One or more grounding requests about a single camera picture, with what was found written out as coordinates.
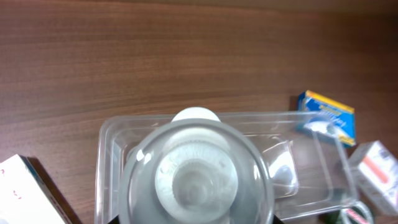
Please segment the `blue yellow VapoDrops box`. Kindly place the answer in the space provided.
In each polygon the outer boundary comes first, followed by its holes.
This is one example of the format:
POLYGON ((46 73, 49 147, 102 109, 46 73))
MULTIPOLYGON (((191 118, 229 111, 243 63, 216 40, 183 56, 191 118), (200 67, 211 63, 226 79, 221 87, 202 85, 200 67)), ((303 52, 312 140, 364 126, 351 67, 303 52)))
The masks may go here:
POLYGON ((326 136, 337 137, 345 146, 356 144, 354 108, 314 91, 306 90, 298 96, 297 108, 314 112, 304 127, 326 136))

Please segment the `white Panadol box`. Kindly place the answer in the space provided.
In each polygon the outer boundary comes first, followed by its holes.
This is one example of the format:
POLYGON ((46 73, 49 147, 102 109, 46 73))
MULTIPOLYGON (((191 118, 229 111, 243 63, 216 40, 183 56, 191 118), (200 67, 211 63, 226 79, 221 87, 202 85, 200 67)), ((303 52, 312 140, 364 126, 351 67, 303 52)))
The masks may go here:
POLYGON ((1 162, 2 224, 71 224, 29 160, 18 154, 1 162))

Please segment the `green round-label small box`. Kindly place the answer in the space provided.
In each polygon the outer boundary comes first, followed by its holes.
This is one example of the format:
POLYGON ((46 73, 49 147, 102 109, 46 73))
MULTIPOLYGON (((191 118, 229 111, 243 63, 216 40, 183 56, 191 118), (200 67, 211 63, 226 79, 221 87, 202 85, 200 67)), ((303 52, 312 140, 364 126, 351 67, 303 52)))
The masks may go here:
POLYGON ((326 213, 320 216, 325 224, 375 224, 371 209, 362 201, 352 207, 326 213))

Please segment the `clear plastic container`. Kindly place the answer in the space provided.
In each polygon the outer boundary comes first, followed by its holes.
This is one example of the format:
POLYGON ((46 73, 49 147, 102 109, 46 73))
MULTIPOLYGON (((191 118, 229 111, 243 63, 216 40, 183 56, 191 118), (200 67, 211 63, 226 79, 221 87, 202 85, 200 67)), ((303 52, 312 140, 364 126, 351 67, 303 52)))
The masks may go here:
MULTIPOLYGON (((343 145, 327 116, 316 112, 220 113, 261 152, 274 182, 282 221, 341 210, 358 198, 343 145)), ((172 115, 117 116, 99 132, 95 222, 119 213, 121 176, 134 148, 172 115)))

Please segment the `white orange medicine box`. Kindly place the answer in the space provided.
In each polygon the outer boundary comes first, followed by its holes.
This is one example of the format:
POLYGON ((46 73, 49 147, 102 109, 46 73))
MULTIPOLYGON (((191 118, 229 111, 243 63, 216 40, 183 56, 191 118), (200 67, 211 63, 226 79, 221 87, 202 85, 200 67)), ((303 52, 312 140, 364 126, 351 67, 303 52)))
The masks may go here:
POLYGON ((360 144, 349 157, 356 185, 385 215, 397 215, 397 159, 380 142, 360 144))

